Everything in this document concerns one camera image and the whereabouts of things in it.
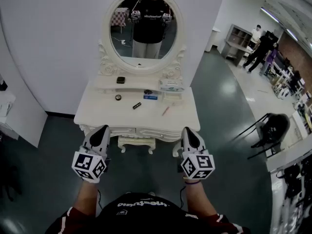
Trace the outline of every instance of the ceiling light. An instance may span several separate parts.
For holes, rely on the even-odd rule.
[[[261,10],[266,13],[269,17],[271,17],[274,21],[276,21],[277,23],[279,23],[279,21],[274,17],[272,16],[269,12],[267,12],[264,8],[261,8]]]
[[[298,41],[298,38],[291,32],[289,29],[287,29],[288,33],[296,40]]]

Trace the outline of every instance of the dresser top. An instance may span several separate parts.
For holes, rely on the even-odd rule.
[[[200,130],[196,105],[192,89],[186,88],[183,93],[183,104],[170,106],[164,116],[167,106],[158,100],[143,99],[143,90],[117,91],[113,94],[103,94],[96,90],[90,81],[83,93],[74,122],[93,127],[109,125],[110,127],[136,127],[163,131],[181,132],[186,126],[195,131]],[[137,103],[142,105],[132,108]]]

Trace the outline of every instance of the gray floor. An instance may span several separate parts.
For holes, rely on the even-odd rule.
[[[256,135],[233,140],[254,122],[254,117],[216,50],[203,55],[192,88],[200,134],[216,164],[216,171],[203,182],[209,199],[232,222],[249,227],[253,234],[268,234],[272,192],[265,157],[247,161],[255,153],[250,145],[256,142]],[[22,195],[13,194],[14,202],[6,194],[0,199],[0,223],[6,233],[44,233],[73,204],[81,180],[71,170],[71,162],[83,138],[71,119],[48,117],[38,149],[22,138],[3,141],[2,153],[18,167],[22,186]],[[154,191],[180,205],[183,181],[171,155],[173,145],[158,141],[153,155],[148,154],[147,147],[129,146],[121,154],[117,139],[112,138],[112,161],[99,184],[102,206],[127,191]]]

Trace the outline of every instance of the purple clothing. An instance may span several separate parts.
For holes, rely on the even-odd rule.
[[[277,50],[276,49],[273,49],[273,51],[268,55],[266,61],[271,64],[274,60],[274,58],[276,57],[276,54],[277,54]]]

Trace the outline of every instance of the wrist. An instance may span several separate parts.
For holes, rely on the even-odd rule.
[[[201,181],[199,179],[186,179],[184,180],[186,185],[196,185],[199,184]]]
[[[90,188],[90,189],[91,189],[91,188],[96,188],[96,187],[97,187],[97,184],[92,183],[92,182],[89,182],[89,181],[87,181],[87,180],[83,180],[81,186],[83,186],[83,187],[85,187],[85,188]]]

